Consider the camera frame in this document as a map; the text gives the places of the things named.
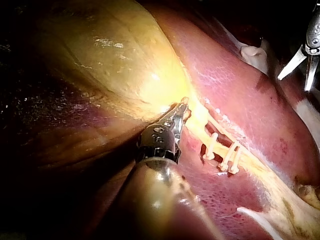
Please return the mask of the right arm instrument jaw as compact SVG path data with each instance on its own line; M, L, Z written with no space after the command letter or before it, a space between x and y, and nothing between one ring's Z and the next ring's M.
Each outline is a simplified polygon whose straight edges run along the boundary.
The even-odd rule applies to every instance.
M305 75L305 84L304 90L309 92L312 89L314 77L316 73L316 56L309 56L307 58L307 65L306 65L306 75Z
M307 58L307 55L305 53L305 47L304 45L301 45L297 50L297 52L292 57L292 59L281 70L281 72L277 76L277 79L281 81L283 78L289 75L293 70L295 70L306 58Z

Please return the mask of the left arm instrument jaw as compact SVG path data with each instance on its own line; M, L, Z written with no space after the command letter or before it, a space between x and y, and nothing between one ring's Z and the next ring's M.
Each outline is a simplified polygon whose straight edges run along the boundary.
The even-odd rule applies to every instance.
M180 126L183 123L183 117L187 107L187 103L178 103L159 120L159 123L165 126Z
M175 126L174 126L174 134L175 135L180 135L182 132L182 128L184 127L185 123L187 122L187 120L190 118L191 116L191 111L189 110L188 107L186 107L186 109L184 110L179 110L176 114L176 116L174 117L174 122L175 122Z

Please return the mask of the left arm instrument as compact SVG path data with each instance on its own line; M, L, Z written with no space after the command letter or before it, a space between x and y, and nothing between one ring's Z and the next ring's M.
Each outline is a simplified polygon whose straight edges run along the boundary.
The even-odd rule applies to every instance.
M147 158L159 157L178 163L181 150L180 134L174 121L159 121L147 126L137 141L137 163Z

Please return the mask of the right arm instrument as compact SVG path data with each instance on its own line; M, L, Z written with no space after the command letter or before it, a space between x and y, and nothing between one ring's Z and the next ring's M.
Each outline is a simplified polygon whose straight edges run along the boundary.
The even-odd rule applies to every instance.
M316 4L306 30L305 44L302 52L306 56L320 54L320 5Z

